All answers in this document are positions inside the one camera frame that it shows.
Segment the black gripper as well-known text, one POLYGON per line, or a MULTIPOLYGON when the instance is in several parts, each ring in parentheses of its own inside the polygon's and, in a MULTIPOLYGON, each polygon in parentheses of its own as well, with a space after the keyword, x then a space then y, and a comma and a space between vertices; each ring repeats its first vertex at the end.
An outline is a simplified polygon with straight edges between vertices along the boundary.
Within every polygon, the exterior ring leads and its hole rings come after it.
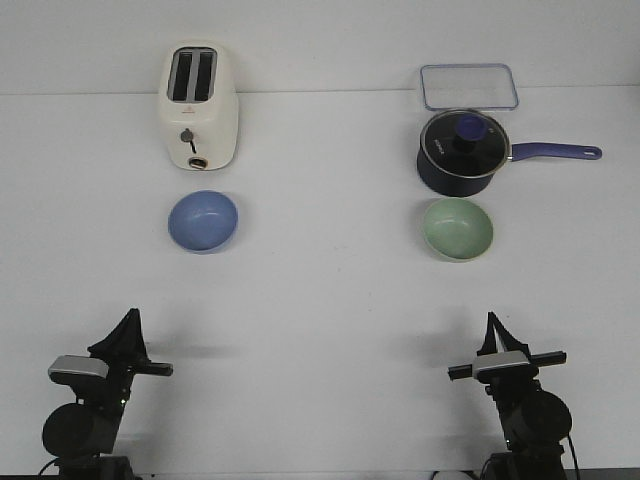
POLYGON ((108 366, 105 400, 128 400, 136 375, 170 377, 174 371, 170 363, 149 360, 138 308, 131 308, 103 340, 87 350, 91 357, 105 361, 108 366))
MULTIPOLYGON (((526 343, 522 343, 517 340, 504 327, 494 312, 489 312, 487 315, 487 326, 484 341, 481 348, 478 350, 477 356, 496 354, 498 352, 498 345, 502 346, 504 352, 518 351, 523 353, 528 358, 530 364, 528 366, 503 370, 497 376, 487 378, 484 382, 477 380, 484 385, 493 386, 495 388, 521 393, 524 393, 525 391, 540 390, 541 384, 537 379, 539 368, 561 365, 567 360, 567 354, 564 351, 553 351, 530 355, 529 346, 526 343)), ((450 366, 448 368, 448 376, 450 380, 454 381, 473 378, 472 363, 450 366)))

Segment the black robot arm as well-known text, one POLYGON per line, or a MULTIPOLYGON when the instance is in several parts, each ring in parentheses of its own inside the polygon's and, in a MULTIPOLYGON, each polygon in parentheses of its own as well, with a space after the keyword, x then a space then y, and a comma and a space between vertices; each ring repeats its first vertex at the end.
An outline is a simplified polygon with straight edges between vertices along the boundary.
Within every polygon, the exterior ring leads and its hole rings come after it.
POLYGON ((452 381, 472 378, 495 403, 506 450, 484 462, 477 479, 565 479, 562 440, 570 439, 568 406, 542 388, 542 367, 561 365, 564 351, 533 354, 498 316, 487 315, 484 341, 470 364, 451 366, 452 381))
POLYGON ((61 355, 48 368, 49 379, 70 387, 75 400, 46 419, 43 446, 60 479, 136 479, 129 458, 113 454, 131 386, 137 375, 169 377, 173 365, 148 357, 137 308, 87 351, 61 355))

